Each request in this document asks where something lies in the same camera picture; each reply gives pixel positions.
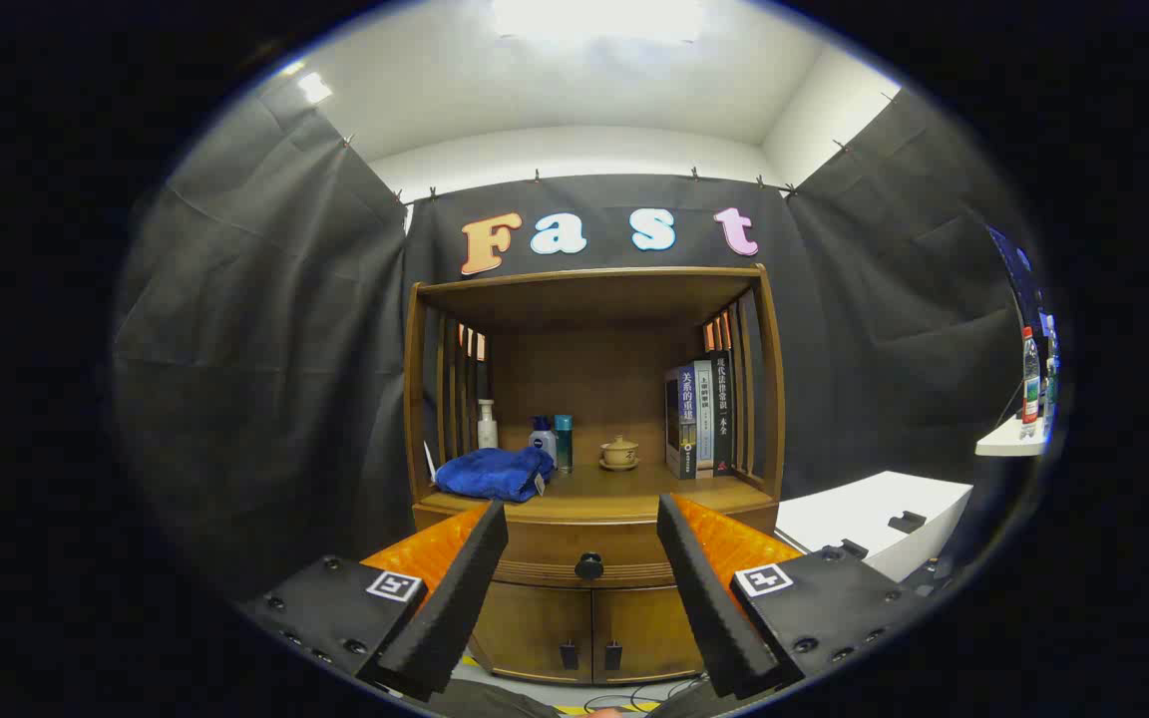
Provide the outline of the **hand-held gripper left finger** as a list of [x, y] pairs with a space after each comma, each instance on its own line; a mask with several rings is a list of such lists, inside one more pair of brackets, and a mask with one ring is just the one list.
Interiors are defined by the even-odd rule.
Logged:
[[240, 610], [329, 671], [427, 700], [450, 682], [507, 545], [506, 504], [479, 502], [368, 559], [324, 555]]

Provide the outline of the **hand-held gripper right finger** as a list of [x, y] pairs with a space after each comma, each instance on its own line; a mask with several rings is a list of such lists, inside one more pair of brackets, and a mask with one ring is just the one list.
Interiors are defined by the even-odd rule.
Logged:
[[660, 497], [656, 530], [720, 698], [834, 671], [930, 609], [930, 586], [890, 580], [853, 546], [800, 551], [681, 495]]

